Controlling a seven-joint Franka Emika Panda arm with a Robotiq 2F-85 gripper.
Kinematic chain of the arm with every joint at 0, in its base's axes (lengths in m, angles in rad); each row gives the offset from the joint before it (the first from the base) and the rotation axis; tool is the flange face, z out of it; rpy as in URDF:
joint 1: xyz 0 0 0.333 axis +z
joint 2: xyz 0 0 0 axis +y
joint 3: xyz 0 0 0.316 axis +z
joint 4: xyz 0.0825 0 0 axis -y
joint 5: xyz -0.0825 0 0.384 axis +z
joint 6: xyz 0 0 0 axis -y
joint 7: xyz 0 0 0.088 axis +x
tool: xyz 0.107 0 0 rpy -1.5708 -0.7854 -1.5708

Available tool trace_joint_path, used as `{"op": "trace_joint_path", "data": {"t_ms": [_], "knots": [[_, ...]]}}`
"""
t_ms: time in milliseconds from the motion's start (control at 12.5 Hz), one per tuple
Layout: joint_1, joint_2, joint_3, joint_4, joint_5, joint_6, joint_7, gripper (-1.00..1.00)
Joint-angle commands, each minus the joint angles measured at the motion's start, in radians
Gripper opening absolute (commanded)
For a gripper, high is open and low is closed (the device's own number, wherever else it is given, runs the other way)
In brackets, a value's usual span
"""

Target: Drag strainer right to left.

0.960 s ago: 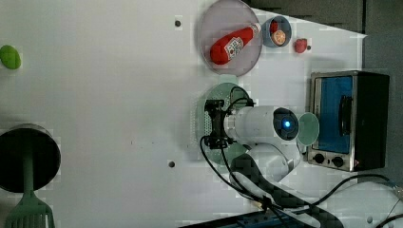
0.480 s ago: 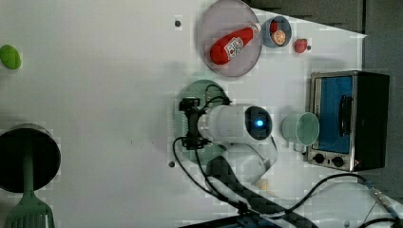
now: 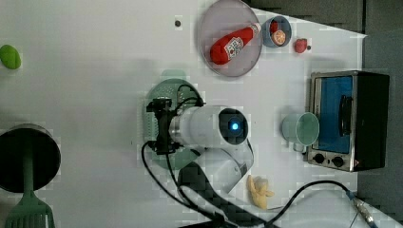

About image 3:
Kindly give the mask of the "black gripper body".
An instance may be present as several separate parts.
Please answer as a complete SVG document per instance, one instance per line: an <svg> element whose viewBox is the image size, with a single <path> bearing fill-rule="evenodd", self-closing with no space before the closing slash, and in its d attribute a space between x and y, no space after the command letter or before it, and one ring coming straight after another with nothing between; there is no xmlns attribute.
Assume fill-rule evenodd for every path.
<svg viewBox="0 0 403 228"><path fill-rule="evenodd" d="M153 99L146 107L147 112L153 112L158 122L158 136L153 143L153 149L158 155L175 153L180 147L174 142L169 133L169 126L176 112L171 110L172 100L169 98Z"/></svg>

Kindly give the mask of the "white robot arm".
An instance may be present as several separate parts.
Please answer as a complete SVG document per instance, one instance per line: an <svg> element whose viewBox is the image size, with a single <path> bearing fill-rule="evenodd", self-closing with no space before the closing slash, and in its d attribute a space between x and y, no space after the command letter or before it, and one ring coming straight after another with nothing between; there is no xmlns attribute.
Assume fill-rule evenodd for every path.
<svg viewBox="0 0 403 228"><path fill-rule="evenodd" d="M166 168L179 170L178 184L187 191L228 193L254 163L248 120L238 109L157 98L145 112L157 124L150 148Z"/></svg>

